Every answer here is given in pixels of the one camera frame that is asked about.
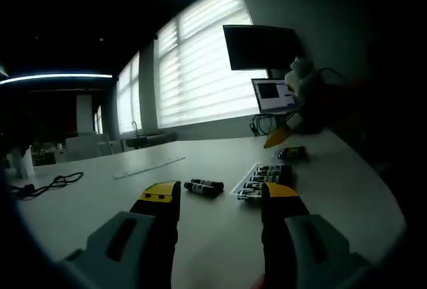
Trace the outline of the person's right hand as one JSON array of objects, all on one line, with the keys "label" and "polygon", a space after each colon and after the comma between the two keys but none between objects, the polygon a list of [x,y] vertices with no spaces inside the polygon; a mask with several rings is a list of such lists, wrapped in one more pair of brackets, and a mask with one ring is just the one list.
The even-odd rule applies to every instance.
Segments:
[{"label": "person's right hand", "polygon": [[330,120],[337,87],[337,85],[314,81],[301,90],[303,103],[298,112],[300,121],[294,128],[296,134],[314,135],[323,131]]}]

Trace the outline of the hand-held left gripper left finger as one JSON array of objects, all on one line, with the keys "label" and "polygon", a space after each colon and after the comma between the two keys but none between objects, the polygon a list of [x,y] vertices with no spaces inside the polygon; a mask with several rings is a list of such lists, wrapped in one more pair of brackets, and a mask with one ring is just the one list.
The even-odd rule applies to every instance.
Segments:
[{"label": "hand-held left gripper left finger", "polygon": [[78,288],[171,288],[181,183],[146,188],[60,262]]}]

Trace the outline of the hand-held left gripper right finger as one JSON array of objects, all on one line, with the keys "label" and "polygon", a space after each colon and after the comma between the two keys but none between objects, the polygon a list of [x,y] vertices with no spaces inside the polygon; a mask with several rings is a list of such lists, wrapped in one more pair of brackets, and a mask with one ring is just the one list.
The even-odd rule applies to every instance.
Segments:
[{"label": "hand-held left gripper right finger", "polygon": [[264,288],[357,288],[370,266],[347,238],[297,193],[262,185]]}]

